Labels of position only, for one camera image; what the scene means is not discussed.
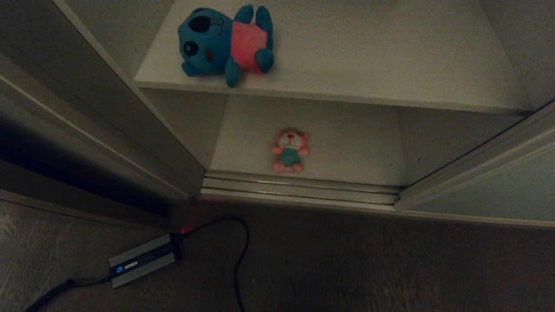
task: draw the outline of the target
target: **wooden floor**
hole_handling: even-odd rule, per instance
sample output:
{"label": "wooden floor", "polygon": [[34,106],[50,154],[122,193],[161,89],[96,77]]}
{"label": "wooden floor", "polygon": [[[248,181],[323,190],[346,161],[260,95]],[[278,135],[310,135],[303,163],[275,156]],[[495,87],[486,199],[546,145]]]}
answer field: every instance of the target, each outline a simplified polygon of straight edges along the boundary
{"label": "wooden floor", "polygon": [[[361,214],[201,203],[193,227],[244,217],[247,311],[552,311],[555,232]],[[67,278],[156,238],[0,203],[0,311],[22,311]],[[44,311],[238,311],[232,272],[243,231],[222,223],[184,243],[185,260],[128,286],[72,289]]]}

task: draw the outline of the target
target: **pink shirt on plush toy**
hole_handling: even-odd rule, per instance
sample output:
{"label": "pink shirt on plush toy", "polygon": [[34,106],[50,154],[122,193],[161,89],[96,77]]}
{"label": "pink shirt on plush toy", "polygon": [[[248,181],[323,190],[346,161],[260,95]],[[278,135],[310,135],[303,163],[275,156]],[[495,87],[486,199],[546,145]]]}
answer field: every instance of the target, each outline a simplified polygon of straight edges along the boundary
{"label": "pink shirt on plush toy", "polygon": [[266,48],[268,34],[255,24],[233,22],[231,29],[231,56],[242,71],[261,73],[254,54]]}

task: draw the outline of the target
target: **power adapter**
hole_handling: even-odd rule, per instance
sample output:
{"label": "power adapter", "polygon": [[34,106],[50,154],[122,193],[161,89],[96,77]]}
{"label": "power adapter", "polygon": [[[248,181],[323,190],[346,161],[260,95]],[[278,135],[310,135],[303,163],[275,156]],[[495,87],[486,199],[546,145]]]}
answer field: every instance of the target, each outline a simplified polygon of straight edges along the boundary
{"label": "power adapter", "polygon": [[181,261],[177,234],[166,234],[108,260],[112,289],[127,284],[173,262]]}

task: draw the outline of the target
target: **power cord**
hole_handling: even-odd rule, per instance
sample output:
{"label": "power cord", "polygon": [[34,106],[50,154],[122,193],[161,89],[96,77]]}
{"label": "power cord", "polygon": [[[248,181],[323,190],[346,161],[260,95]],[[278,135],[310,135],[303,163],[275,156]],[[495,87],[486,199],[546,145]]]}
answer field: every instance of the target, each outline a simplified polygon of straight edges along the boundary
{"label": "power cord", "polygon": [[[217,224],[217,223],[220,223],[220,222],[224,222],[224,221],[239,222],[243,226],[243,228],[245,229],[245,247],[243,248],[243,252],[239,256],[239,259],[237,260],[237,263],[235,264],[235,269],[233,270],[233,284],[234,284],[234,288],[235,288],[235,298],[237,299],[237,304],[238,304],[239,309],[241,310],[241,312],[245,312],[245,308],[243,306],[243,300],[241,299],[241,294],[240,294],[240,291],[239,291],[239,282],[237,280],[237,273],[239,271],[239,266],[241,265],[241,263],[243,262],[243,259],[245,258],[245,254],[246,254],[246,251],[249,248],[249,242],[250,242],[250,230],[249,230],[249,226],[247,225],[245,220],[243,220],[241,218],[238,218],[238,217],[225,217],[225,218],[216,219],[212,222],[208,222],[204,225],[201,225],[198,228],[195,228],[195,229],[193,229],[193,230],[191,230],[187,233],[182,233],[182,234],[175,235],[173,241],[182,241],[182,240],[184,240],[185,238],[187,238],[188,236],[190,236],[191,234],[193,234],[195,232],[198,232],[198,231],[200,231],[204,228],[207,228],[211,225],[214,225],[214,224]],[[76,284],[73,279],[68,279],[65,282],[63,282],[60,285],[53,288],[52,290],[50,290],[49,292],[47,292],[46,294],[44,294],[42,297],[40,297],[35,303],[33,303],[30,307],[28,307],[25,310],[25,312],[36,312],[36,311],[38,311],[47,302],[49,302],[54,297],[56,297],[57,295],[61,294],[62,292],[66,291],[70,288],[95,286],[95,285],[105,284],[105,283],[107,283],[111,280],[112,279],[110,278],[110,276],[107,276],[107,277],[105,277],[105,278],[103,278],[100,281],[95,282],[95,283]]]}
{"label": "power cord", "polygon": [[58,286],[54,287],[51,291],[47,292],[42,297],[40,297],[37,301],[35,301],[35,303],[33,303],[30,307],[28,307],[25,310],[25,312],[36,312],[36,311],[38,311],[40,308],[42,308],[43,305],[45,305],[47,302],[52,300],[52,298],[56,297],[57,295],[61,294],[62,292],[66,291],[70,288],[100,285],[100,284],[107,283],[109,281],[110,281],[109,276],[103,278],[102,280],[100,280],[96,283],[90,283],[90,284],[76,284],[73,279],[68,279],[67,281],[59,284]]}
{"label": "power cord", "polygon": [[249,226],[247,225],[247,223],[245,222],[245,220],[238,218],[238,217],[226,217],[226,218],[221,218],[221,219],[216,219],[212,222],[208,222],[204,225],[199,226],[198,228],[195,228],[187,233],[182,233],[180,235],[178,235],[175,239],[175,241],[182,241],[185,238],[187,238],[188,236],[190,236],[191,234],[198,232],[204,228],[207,228],[211,225],[220,223],[220,222],[224,222],[224,221],[236,221],[239,222],[243,228],[245,229],[245,247],[243,248],[243,252],[241,253],[241,255],[239,256],[239,259],[237,260],[237,263],[235,264],[235,269],[233,270],[233,284],[234,284],[234,288],[235,288],[235,298],[237,299],[237,304],[239,306],[239,310],[241,310],[241,312],[245,312],[245,307],[243,306],[243,300],[241,299],[241,294],[239,291],[239,282],[237,280],[237,272],[239,271],[239,266],[241,265],[241,263],[243,262],[243,258],[245,258],[245,254],[246,251],[249,248],[249,242],[250,242],[250,230],[249,230]]}

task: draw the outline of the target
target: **cabinet side panel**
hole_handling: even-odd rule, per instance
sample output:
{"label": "cabinet side panel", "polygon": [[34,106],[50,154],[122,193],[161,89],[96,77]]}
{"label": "cabinet side panel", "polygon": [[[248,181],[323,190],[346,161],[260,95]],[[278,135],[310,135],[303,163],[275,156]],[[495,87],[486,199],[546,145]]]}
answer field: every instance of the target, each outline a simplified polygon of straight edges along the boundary
{"label": "cabinet side panel", "polygon": [[228,95],[162,89],[141,91],[174,129],[179,141],[204,168],[210,168]]}
{"label": "cabinet side panel", "polygon": [[65,2],[129,76],[135,76],[173,0]]}
{"label": "cabinet side panel", "polygon": [[440,169],[522,117],[423,108],[397,110],[407,181]]}
{"label": "cabinet side panel", "polygon": [[555,2],[481,0],[531,105],[555,99]]}

